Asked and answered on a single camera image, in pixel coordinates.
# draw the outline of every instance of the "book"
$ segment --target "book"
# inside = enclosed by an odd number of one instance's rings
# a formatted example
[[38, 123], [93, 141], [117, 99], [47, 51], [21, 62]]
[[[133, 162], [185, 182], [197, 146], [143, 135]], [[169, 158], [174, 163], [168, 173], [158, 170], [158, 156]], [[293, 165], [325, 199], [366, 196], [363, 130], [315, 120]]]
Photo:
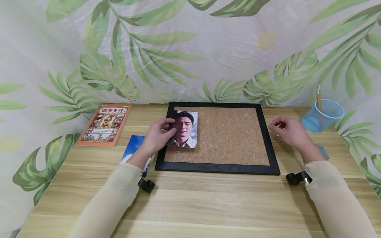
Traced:
[[99, 105], [76, 145], [114, 147], [131, 108], [131, 104], [103, 103]]
[[[122, 156], [122, 160], [120, 161], [120, 165], [124, 164], [131, 158], [131, 156], [136, 152], [136, 150], [142, 145], [145, 136], [137, 136], [132, 135], [130, 141], [127, 144], [126, 150]], [[148, 167], [151, 163], [152, 156], [147, 160], [146, 165], [144, 166], [142, 177], [145, 178], [147, 176]]]

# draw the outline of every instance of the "wooden table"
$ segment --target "wooden table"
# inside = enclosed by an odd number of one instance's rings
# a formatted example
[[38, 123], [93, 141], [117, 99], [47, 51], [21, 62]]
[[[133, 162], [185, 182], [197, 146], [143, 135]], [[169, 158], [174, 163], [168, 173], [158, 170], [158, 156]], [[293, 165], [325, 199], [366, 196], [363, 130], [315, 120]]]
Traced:
[[[267, 123], [281, 115], [300, 119], [307, 110], [263, 108]], [[18, 238], [66, 237], [119, 164], [130, 136], [145, 134], [166, 112], [164, 105], [134, 105], [115, 148], [74, 147]], [[138, 193], [113, 237], [324, 238], [304, 186], [291, 187], [285, 178], [302, 170], [300, 155], [271, 136], [280, 176], [155, 171], [153, 161], [147, 179], [156, 183], [155, 189]], [[325, 147], [381, 234], [380, 201], [338, 133], [330, 127], [310, 136]]]

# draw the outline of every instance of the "cork surface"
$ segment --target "cork surface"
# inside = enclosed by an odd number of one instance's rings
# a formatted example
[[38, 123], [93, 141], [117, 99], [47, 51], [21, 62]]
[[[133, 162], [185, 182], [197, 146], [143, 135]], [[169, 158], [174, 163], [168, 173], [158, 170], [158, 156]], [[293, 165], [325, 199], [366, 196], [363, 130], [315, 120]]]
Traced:
[[175, 107], [198, 112], [194, 149], [168, 146], [165, 161], [232, 165], [270, 165], [256, 109]]

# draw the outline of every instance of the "pencil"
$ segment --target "pencil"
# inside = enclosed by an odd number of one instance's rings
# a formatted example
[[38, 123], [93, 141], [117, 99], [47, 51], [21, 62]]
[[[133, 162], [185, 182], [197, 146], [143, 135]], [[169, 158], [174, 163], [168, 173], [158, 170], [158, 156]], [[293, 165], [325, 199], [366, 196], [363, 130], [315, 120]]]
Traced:
[[[320, 95], [320, 84], [317, 85], [317, 89], [316, 89], [316, 101], [317, 101], [317, 108], [319, 109], [319, 111], [321, 111], [323, 113], [323, 106], [322, 106], [322, 97]], [[322, 116], [319, 114], [319, 125], [320, 125], [320, 128], [322, 128], [322, 125], [323, 124], [323, 118]]]

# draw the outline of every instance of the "gray eraser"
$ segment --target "gray eraser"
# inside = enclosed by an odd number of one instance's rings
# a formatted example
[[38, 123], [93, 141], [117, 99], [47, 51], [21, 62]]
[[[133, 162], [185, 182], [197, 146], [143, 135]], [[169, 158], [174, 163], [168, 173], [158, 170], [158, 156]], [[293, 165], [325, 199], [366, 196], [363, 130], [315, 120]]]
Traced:
[[327, 154], [327, 151], [325, 151], [324, 147], [322, 147], [322, 146], [318, 146], [317, 148], [319, 148], [320, 152], [322, 153], [322, 155], [324, 156], [324, 158], [325, 158], [326, 160], [330, 158], [330, 157], [328, 156], [328, 154]]

